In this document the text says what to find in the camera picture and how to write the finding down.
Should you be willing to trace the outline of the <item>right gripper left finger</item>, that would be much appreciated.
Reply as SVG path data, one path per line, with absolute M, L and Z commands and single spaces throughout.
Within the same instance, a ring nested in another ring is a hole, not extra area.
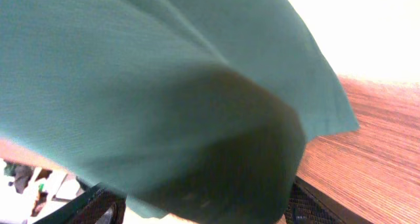
M 35 224 L 122 224 L 125 209 L 125 195 L 98 184 Z

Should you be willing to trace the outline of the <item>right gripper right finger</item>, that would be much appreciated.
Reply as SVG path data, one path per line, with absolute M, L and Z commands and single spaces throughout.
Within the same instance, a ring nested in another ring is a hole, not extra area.
M 372 224 L 299 177 L 284 216 L 287 224 Z

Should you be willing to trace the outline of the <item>green t-shirt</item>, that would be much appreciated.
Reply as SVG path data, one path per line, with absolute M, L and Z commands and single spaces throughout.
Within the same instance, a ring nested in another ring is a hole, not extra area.
M 358 129 L 288 0 L 1 0 L 1 136 L 144 217 L 275 223 Z

